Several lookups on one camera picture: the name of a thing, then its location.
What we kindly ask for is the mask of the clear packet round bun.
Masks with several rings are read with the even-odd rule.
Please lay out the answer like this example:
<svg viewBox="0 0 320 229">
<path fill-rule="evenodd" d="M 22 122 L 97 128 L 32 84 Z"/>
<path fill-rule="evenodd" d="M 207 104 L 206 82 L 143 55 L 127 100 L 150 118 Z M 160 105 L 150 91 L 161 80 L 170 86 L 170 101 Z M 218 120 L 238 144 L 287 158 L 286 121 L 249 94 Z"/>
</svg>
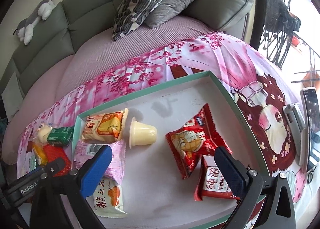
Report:
<svg viewBox="0 0 320 229">
<path fill-rule="evenodd" d="M 36 131 L 36 138 L 40 144 L 47 144 L 47 138 L 52 131 L 53 127 L 49 124 L 41 123 Z"/>
</svg>

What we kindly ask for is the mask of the green snack packet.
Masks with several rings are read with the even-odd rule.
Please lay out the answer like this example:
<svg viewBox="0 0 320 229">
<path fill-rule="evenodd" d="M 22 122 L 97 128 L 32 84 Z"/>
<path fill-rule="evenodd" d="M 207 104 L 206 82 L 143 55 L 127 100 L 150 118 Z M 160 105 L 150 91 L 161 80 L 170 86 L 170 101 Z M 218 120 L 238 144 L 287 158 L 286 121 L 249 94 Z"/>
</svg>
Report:
<svg viewBox="0 0 320 229">
<path fill-rule="evenodd" d="M 73 137 L 73 132 L 74 126 L 52 128 L 47 137 L 47 142 L 51 146 L 66 147 Z"/>
</svg>

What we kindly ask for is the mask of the orange yellow snack packet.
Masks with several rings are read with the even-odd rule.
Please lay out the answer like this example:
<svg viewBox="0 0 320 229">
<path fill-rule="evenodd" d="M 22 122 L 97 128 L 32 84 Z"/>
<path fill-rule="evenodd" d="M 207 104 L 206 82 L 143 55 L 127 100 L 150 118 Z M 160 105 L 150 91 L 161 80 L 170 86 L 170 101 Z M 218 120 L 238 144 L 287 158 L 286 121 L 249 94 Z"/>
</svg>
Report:
<svg viewBox="0 0 320 229">
<path fill-rule="evenodd" d="M 43 145 L 32 141 L 31 146 L 32 146 L 33 152 L 35 154 L 37 164 L 39 166 L 47 165 L 48 159 L 47 159 L 46 154 L 43 150 Z"/>
</svg>

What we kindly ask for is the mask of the red foil snack packet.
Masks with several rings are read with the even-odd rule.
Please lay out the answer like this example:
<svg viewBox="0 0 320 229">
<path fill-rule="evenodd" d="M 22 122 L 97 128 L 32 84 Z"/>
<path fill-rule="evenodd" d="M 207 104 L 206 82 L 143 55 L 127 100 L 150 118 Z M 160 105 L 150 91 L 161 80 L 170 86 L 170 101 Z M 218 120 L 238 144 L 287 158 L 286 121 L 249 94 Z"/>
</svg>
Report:
<svg viewBox="0 0 320 229">
<path fill-rule="evenodd" d="M 60 157 L 65 161 L 65 167 L 57 174 L 55 174 L 55 176 L 66 175 L 71 170 L 71 161 L 69 160 L 62 147 L 56 147 L 47 144 L 43 147 L 43 151 L 47 157 L 48 162 L 52 162 Z"/>
</svg>

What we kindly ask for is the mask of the white orange snack packet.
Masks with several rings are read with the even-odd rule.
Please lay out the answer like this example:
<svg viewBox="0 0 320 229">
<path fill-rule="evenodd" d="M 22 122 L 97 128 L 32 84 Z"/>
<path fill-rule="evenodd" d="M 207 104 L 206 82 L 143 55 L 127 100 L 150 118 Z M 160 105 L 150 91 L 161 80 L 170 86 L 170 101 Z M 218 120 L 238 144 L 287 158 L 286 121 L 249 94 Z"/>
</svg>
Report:
<svg viewBox="0 0 320 229">
<path fill-rule="evenodd" d="M 93 193 L 93 211 L 98 217 L 124 218 L 122 189 L 116 181 L 103 177 Z"/>
</svg>

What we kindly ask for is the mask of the silver phone holder stand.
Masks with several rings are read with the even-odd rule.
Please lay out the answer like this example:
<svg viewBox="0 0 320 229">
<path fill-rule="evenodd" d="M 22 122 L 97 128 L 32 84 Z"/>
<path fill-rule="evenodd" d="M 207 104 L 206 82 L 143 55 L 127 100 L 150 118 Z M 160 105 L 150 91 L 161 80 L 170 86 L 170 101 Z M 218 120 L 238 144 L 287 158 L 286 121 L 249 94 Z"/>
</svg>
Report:
<svg viewBox="0 0 320 229">
<path fill-rule="evenodd" d="M 296 147 L 299 165 L 302 171 L 307 173 L 309 159 L 309 139 L 305 120 L 298 103 L 288 104 L 283 107 L 283 112 L 289 124 L 289 128 Z"/>
</svg>

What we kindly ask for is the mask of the red waffle snack packet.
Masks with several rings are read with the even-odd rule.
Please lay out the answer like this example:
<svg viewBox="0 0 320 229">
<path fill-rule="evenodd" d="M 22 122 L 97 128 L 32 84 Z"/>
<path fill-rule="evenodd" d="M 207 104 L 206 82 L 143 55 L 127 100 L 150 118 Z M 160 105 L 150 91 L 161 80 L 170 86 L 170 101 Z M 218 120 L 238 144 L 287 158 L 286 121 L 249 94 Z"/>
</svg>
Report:
<svg viewBox="0 0 320 229">
<path fill-rule="evenodd" d="M 218 147 L 224 147 L 232 153 L 231 148 L 217 132 L 209 104 L 205 104 L 181 128 L 167 133 L 165 138 L 183 180 L 191 176 L 202 155 L 214 156 Z"/>
</svg>

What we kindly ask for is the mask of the light grey cushion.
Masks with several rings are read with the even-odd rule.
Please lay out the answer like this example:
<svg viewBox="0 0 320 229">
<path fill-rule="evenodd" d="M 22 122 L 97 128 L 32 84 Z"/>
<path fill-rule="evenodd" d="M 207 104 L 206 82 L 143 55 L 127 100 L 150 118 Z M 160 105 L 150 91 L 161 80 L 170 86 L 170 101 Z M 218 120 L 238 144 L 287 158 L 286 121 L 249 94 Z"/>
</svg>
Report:
<svg viewBox="0 0 320 229">
<path fill-rule="evenodd" d="M 7 86 L 2 92 L 2 100 L 8 122 L 10 122 L 23 103 L 23 96 L 21 94 L 16 72 L 12 74 Z"/>
</svg>

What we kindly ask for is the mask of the orange cream cake packet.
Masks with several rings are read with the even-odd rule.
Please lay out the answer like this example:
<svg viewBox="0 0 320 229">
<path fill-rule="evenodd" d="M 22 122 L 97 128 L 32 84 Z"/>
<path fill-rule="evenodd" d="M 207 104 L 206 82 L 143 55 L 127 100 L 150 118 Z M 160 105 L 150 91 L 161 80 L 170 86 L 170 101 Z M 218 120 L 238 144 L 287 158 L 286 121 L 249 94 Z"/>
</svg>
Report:
<svg viewBox="0 0 320 229">
<path fill-rule="evenodd" d="M 125 107 L 116 112 L 88 116 L 80 139 L 86 143 L 98 141 L 100 144 L 120 141 L 128 113 L 129 109 Z"/>
</svg>

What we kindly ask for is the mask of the pink cherry blossom anime cloth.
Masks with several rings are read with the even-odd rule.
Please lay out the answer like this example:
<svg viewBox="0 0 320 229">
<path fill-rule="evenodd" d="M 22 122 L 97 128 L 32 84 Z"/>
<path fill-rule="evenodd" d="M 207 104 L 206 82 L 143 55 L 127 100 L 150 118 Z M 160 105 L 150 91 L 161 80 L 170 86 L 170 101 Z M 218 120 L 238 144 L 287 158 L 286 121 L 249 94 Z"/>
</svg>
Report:
<svg viewBox="0 0 320 229">
<path fill-rule="evenodd" d="M 62 78 L 66 90 L 35 117 L 34 106 L 22 116 L 26 122 L 18 148 L 17 175 L 27 173 L 26 150 L 29 136 L 41 123 L 70 126 L 80 113 L 129 93 L 197 72 L 212 72 L 232 96 L 253 131 L 268 169 L 285 171 L 293 196 L 296 217 L 305 212 L 313 190 L 294 160 L 298 148 L 294 130 L 283 112 L 287 104 L 298 102 L 274 64 L 258 51 L 227 34 L 214 32 L 139 53 L 132 45 L 116 47 L 126 58 L 121 64 L 97 68 L 88 63 L 71 64 Z"/>
</svg>

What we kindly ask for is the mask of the teal-rimmed white tray box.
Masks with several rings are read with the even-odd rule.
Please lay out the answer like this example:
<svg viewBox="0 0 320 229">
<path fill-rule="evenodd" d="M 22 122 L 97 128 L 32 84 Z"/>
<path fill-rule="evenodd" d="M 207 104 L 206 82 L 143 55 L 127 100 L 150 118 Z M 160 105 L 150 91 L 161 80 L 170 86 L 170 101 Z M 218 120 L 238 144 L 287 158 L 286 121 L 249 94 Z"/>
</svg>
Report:
<svg viewBox="0 0 320 229">
<path fill-rule="evenodd" d="M 217 132 L 246 167 L 269 173 L 257 140 L 230 94 L 211 72 L 200 72 L 155 85 L 104 103 L 76 118 L 77 144 L 89 115 L 129 109 L 126 125 L 136 118 L 157 129 L 150 146 L 127 147 L 122 182 L 125 218 L 100 218 L 106 228 L 211 228 L 225 222 L 234 200 L 194 200 L 200 163 L 182 179 L 177 161 L 203 154 L 204 132 L 180 132 L 199 124 L 197 113 L 208 105 Z"/>
</svg>

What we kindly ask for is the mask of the yellow jelly cup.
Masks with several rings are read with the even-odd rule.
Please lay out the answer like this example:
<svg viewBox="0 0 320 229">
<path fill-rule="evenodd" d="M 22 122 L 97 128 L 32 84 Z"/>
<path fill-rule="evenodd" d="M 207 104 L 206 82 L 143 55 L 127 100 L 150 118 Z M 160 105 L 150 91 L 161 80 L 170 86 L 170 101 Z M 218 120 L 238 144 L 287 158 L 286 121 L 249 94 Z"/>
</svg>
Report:
<svg viewBox="0 0 320 229">
<path fill-rule="evenodd" d="M 157 129 L 154 126 L 136 121 L 133 117 L 129 131 L 129 147 L 149 146 L 157 140 Z"/>
</svg>

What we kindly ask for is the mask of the pink textured sofa cover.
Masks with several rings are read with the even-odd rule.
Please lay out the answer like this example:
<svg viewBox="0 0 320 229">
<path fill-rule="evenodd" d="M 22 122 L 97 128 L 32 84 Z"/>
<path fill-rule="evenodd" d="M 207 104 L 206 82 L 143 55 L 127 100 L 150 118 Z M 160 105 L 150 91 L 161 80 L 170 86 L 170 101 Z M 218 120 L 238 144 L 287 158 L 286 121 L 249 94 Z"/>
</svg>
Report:
<svg viewBox="0 0 320 229">
<path fill-rule="evenodd" d="M 52 66 L 32 85 L 5 130 L 2 160 L 14 165 L 25 127 L 80 85 L 152 49 L 212 32 L 199 20 L 176 16 L 154 29 L 142 25 L 118 41 L 112 41 L 110 29 L 97 34 L 75 54 Z"/>
</svg>

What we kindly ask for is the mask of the grey white plush toy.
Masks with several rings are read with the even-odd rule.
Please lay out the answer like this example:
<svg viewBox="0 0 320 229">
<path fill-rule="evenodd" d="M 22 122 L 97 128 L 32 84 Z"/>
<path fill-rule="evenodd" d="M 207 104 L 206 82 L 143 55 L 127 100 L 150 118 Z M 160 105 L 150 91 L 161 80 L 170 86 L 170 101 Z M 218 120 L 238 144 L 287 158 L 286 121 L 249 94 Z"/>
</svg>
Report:
<svg viewBox="0 0 320 229">
<path fill-rule="evenodd" d="M 33 38 L 34 27 L 40 21 L 46 21 L 54 8 L 52 0 L 42 0 L 33 12 L 18 24 L 13 35 L 16 35 L 24 45 L 28 45 Z"/>
</svg>

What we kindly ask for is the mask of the grey-green sofa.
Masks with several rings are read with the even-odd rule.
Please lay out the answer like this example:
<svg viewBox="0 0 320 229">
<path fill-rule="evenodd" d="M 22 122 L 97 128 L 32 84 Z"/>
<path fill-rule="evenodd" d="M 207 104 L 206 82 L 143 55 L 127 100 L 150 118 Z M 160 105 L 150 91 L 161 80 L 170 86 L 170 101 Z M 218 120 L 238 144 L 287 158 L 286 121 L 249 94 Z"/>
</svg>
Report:
<svg viewBox="0 0 320 229">
<path fill-rule="evenodd" d="M 122 0 L 63 0 L 46 21 L 37 24 L 28 45 L 20 45 L 12 54 L 1 79 L 1 89 L 16 72 L 20 90 L 26 94 L 52 66 L 97 34 L 110 29 Z M 194 0 L 177 16 L 201 21 L 217 31 L 228 31 L 242 21 L 253 0 Z"/>
</svg>

